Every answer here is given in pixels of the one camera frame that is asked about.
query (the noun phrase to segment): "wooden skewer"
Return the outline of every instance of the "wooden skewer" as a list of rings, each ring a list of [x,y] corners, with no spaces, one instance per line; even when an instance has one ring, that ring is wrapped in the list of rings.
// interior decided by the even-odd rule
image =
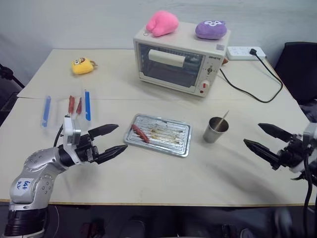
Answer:
[[[226,114],[223,116],[223,118],[221,118],[221,120],[219,121],[219,123],[215,126],[214,130],[217,131],[218,127],[221,125],[221,123],[223,122],[224,118],[228,115],[229,110],[226,112]]]

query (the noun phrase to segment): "power strip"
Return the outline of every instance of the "power strip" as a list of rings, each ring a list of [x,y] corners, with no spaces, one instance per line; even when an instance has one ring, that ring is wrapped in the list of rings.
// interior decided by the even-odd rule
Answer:
[[[250,50],[255,49],[260,59],[265,59],[266,55],[260,47],[250,46],[228,46],[227,57],[229,60],[258,60],[256,56],[250,54]]]

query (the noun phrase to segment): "stuffed toy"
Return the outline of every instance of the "stuffed toy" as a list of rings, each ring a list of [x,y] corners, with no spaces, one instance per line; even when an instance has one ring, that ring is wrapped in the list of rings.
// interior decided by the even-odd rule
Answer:
[[[149,20],[146,29],[155,37],[166,35],[178,27],[177,17],[168,11],[158,11]]]
[[[218,40],[227,33],[224,21],[203,21],[196,26],[196,36],[202,39]]]
[[[88,58],[79,58],[71,62],[71,69],[75,74],[83,74],[93,71],[96,63]]]

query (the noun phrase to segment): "white wall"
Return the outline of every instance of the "white wall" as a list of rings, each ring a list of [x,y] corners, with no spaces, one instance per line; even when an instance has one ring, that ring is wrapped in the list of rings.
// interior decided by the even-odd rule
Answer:
[[[225,20],[230,45],[260,46],[272,64],[285,42],[317,42],[316,0],[0,0],[0,63],[26,84],[52,48],[133,48],[159,9]]]

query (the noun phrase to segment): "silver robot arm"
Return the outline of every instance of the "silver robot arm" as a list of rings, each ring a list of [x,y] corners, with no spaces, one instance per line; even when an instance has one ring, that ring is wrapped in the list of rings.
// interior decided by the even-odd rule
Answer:
[[[42,238],[47,206],[54,181],[68,167],[85,162],[101,164],[122,153],[127,145],[114,146],[99,154],[92,141],[105,135],[118,125],[107,124],[80,136],[75,121],[64,118],[63,145],[39,150],[29,156],[21,174],[10,188],[11,203],[3,238]]]

